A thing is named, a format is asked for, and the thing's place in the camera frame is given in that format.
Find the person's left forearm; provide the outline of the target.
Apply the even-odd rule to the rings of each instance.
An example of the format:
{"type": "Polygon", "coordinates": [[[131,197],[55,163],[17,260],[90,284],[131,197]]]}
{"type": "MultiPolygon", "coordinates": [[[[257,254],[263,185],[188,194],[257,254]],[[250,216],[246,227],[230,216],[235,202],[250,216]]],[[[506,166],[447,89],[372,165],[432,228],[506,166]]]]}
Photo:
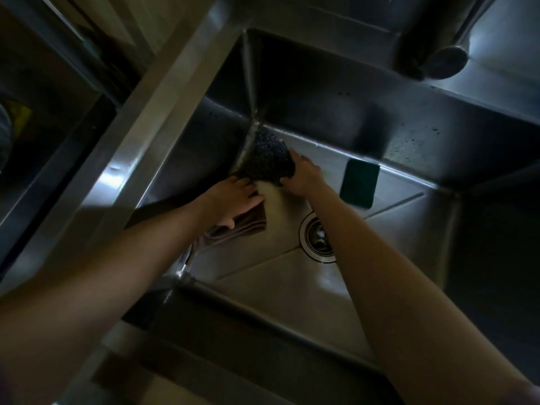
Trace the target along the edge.
{"type": "Polygon", "coordinates": [[[48,405],[109,329],[215,223],[202,195],[0,298],[0,404],[48,405]]]}

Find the stainless steel sink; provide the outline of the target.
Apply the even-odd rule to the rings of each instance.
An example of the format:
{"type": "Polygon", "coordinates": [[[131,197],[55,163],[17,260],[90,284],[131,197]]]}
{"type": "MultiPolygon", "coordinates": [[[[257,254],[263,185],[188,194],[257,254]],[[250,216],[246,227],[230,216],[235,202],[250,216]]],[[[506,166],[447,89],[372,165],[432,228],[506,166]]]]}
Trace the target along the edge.
{"type": "Polygon", "coordinates": [[[129,224],[226,312],[385,374],[403,402],[540,405],[540,124],[259,31],[234,44],[129,224]]]}

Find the round sink drain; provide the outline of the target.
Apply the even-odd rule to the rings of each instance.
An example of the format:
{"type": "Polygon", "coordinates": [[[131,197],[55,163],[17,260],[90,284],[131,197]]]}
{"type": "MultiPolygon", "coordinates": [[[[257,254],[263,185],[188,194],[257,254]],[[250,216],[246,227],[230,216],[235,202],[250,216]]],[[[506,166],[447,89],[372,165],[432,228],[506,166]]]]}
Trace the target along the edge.
{"type": "Polygon", "coordinates": [[[303,252],[312,260],[320,264],[336,262],[327,233],[315,212],[311,212],[302,220],[299,228],[299,242],[303,252]]]}

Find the person's right forearm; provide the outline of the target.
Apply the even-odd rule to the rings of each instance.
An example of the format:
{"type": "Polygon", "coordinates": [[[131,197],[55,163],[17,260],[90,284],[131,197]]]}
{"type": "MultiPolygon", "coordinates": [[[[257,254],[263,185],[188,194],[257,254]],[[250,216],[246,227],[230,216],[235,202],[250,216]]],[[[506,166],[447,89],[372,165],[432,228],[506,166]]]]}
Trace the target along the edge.
{"type": "Polygon", "coordinates": [[[540,405],[534,386],[329,186],[319,217],[380,367],[407,405],[540,405]]]}

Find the steel faucet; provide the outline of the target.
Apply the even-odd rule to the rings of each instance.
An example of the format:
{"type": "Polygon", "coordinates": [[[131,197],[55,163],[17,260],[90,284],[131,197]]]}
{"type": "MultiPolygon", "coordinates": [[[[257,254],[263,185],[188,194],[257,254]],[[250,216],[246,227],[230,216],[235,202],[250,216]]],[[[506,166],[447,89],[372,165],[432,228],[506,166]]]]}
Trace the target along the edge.
{"type": "Polygon", "coordinates": [[[470,33],[495,0],[432,0],[414,26],[402,35],[394,69],[422,81],[444,80],[469,61],[470,33]]]}

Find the person's right hand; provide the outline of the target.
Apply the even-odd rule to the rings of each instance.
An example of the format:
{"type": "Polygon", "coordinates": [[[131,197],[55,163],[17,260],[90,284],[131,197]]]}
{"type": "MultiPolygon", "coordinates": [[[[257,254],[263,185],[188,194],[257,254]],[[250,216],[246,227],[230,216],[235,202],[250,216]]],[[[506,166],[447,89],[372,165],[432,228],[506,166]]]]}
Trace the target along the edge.
{"type": "Polygon", "coordinates": [[[294,174],[292,177],[280,178],[280,183],[287,190],[309,200],[327,188],[328,185],[319,166],[293,148],[289,149],[289,154],[295,166],[294,174]]]}

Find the person's left hand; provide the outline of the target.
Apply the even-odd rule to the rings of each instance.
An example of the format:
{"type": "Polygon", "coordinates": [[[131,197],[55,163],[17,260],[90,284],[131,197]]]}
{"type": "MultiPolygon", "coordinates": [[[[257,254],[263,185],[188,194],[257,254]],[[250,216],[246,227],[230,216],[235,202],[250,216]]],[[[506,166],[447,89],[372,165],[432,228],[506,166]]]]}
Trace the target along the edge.
{"type": "Polygon", "coordinates": [[[200,199],[211,213],[212,222],[220,226],[223,217],[237,217],[246,213],[263,203],[265,198],[249,178],[231,176],[213,185],[200,199]]]}

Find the dark steel wool scrubber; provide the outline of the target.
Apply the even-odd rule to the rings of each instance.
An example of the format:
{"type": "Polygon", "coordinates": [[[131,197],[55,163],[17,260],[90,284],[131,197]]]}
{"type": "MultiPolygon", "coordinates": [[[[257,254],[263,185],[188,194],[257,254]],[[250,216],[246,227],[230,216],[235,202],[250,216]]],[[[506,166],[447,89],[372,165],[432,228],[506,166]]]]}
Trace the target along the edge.
{"type": "Polygon", "coordinates": [[[240,157],[231,174],[281,187],[283,177],[293,177],[295,163],[286,143],[273,132],[261,129],[240,157]]]}

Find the brown cloth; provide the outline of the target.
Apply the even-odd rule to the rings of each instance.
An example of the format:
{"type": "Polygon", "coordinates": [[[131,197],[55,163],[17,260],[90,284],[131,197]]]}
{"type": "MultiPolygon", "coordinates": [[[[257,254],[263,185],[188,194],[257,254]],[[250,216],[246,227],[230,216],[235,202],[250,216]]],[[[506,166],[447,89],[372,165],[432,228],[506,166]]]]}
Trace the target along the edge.
{"type": "Polygon", "coordinates": [[[258,234],[267,228],[264,203],[260,203],[246,213],[233,219],[234,227],[214,226],[206,231],[192,246],[192,254],[222,244],[228,240],[258,234]]]}

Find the green sponge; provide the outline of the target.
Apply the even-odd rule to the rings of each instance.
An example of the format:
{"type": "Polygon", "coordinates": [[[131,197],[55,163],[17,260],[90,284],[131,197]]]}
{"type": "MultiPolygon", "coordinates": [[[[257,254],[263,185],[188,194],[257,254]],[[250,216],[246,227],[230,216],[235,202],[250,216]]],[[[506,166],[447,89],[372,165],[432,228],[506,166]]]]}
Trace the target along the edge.
{"type": "Polygon", "coordinates": [[[374,202],[380,166],[362,160],[350,159],[340,189],[340,198],[347,204],[368,210],[374,202]]]}

